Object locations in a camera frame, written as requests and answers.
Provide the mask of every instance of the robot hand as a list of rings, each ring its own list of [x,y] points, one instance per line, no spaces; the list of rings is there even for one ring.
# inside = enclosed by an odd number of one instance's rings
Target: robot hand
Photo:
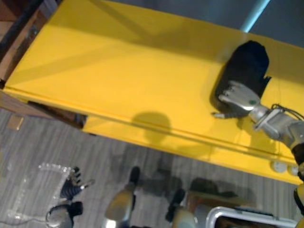
[[[216,118],[236,118],[249,115],[251,111],[260,105],[260,98],[255,92],[241,83],[230,81],[230,87],[218,96],[218,99],[227,104],[233,112],[213,113]]]
[[[79,168],[71,170],[60,192],[59,202],[46,215],[46,225],[50,228],[72,228],[73,217],[82,215],[82,202],[72,202],[74,196],[92,185],[95,181],[89,180],[81,184]]]
[[[82,184],[80,177],[79,168],[75,167],[71,170],[66,182],[64,183],[61,192],[60,198],[65,200],[72,200],[74,196],[79,194],[82,190],[91,186],[95,183],[95,180],[89,180],[88,182]]]

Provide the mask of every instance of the robot finger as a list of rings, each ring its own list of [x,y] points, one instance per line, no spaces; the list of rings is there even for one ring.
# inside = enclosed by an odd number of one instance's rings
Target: robot finger
[[[90,179],[88,182],[84,183],[83,185],[80,186],[80,189],[86,189],[88,187],[90,187],[91,185],[93,185],[95,183],[95,180]]]

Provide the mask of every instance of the gray carpet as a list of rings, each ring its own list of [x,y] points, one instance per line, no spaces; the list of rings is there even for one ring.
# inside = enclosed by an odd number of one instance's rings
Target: gray carpet
[[[169,227],[164,220],[168,199],[178,187],[187,190],[197,177],[215,182],[221,191],[234,191],[258,209],[298,219],[292,184],[88,135],[59,121],[26,117],[21,130],[14,131],[6,128],[10,115],[0,111],[0,220],[14,222],[8,217],[8,210],[16,203],[23,179],[27,182],[19,212],[44,215],[60,175],[39,171],[38,166],[43,162],[79,166],[83,180],[96,179],[94,186],[76,198],[83,201],[84,214],[75,219],[75,228],[100,226],[109,200],[127,182],[129,171],[135,165],[142,169],[142,175],[132,218],[134,225]],[[44,226],[31,222],[20,227]]]

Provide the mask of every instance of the cable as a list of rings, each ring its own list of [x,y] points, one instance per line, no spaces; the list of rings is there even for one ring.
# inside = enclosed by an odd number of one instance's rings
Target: cable
[[[45,221],[42,221],[42,220],[39,220],[39,219],[36,219],[36,218],[31,218],[30,220],[27,220],[27,221],[24,221],[24,222],[21,222],[21,223],[16,223],[16,224],[5,222],[5,221],[0,221],[0,224],[4,224],[4,225],[7,225],[7,226],[11,226],[11,227],[18,227],[18,226],[28,224],[29,222],[45,223]]]
[[[293,109],[286,108],[284,106],[281,106],[280,104],[273,104],[271,106],[271,109],[276,109],[276,108],[281,109],[282,112],[290,113],[291,115],[296,117],[298,120],[304,121],[304,116],[302,114],[298,113],[297,111],[293,110]]]

